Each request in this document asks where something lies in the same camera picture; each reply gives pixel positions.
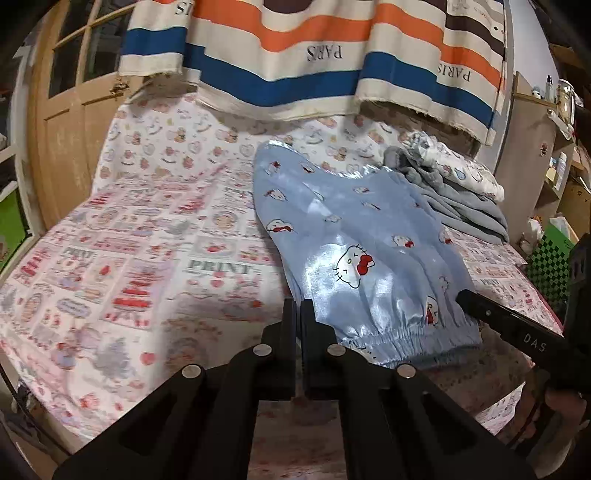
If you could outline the person right hand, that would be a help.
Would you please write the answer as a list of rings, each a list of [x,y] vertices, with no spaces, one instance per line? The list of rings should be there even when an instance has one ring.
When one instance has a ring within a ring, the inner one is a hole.
[[[559,427],[547,445],[546,455],[549,458],[564,457],[581,430],[587,401],[578,393],[550,390],[546,393],[546,404],[560,417]]]

